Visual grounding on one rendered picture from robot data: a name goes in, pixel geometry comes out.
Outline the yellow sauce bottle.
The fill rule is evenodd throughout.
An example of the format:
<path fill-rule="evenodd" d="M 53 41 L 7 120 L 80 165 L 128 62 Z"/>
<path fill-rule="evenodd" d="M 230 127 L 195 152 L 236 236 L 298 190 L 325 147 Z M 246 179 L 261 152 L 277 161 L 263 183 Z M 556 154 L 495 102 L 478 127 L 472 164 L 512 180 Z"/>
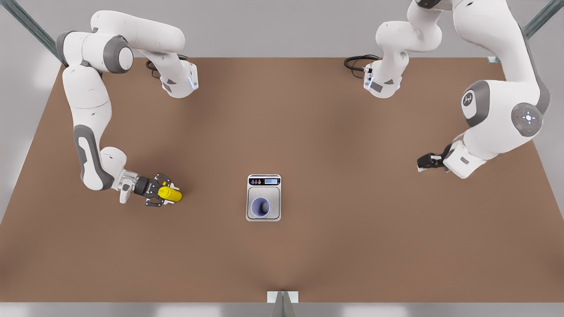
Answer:
<path fill-rule="evenodd" d="M 159 188 L 158 190 L 158 197 L 160 197 L 161 199 L 164 200 L 170 200 L 175 202 L 181 201 L 182 199 L 182 193 L 179 191 L 179 189 L 173 189 L 167 186 L 162 186 L 161 188 Z"/>

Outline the lavender cup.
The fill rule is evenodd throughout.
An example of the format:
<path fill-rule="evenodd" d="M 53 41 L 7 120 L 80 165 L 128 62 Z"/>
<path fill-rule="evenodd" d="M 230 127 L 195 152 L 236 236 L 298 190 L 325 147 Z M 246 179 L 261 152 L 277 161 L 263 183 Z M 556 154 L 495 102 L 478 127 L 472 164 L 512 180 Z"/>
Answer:
<path fill-rule="evenodd" d="M 266 218 L 272 209 L 272 204 L 266 197 L 256 197 L 250 205 L 250 211 L 256 218 Z"/>

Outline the silver digital kitchen scale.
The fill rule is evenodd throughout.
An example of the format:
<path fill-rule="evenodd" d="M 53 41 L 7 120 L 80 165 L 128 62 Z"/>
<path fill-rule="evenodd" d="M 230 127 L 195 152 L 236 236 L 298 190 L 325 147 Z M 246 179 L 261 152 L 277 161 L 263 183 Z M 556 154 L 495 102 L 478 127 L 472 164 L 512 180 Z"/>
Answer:
<path fill-rule="evenodd" d="M 251 174 L 246 189 L 246 219 L 248 221 L 279 221 L 281 219 L 281 182 L 278 174 Z"/>

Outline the silver frame post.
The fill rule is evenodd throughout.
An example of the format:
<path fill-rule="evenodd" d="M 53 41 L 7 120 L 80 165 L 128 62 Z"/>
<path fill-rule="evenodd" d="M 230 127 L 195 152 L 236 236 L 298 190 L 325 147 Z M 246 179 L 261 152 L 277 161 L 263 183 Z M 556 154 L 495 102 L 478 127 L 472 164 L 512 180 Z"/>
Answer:
<path fill-rule="evenodd" d="M 564 8 L 564 0 L 507 0 L 508 6 L 516 13 L 530 20 L 521 27 L 527 39 L 532 38 L 549 20 Z"/>
<path fill-rule="evenodd" d="M 56 40 L 52 38 L 45 30 L 18 4 L 16 0 L 0 0 L 2 5 L 30 34 L 32 34 L 45 48 L 47 48 L 54 56 L 67 67 L 68 64 L 63 62 L 63 58 L 56 48 Z"/>
<path fill-rule="evenodd" d="M 267 303 L 274 304 L 271 317 L 296 317 L 293 304 L 298 302 L 298 291 L 267 292 Z"/>

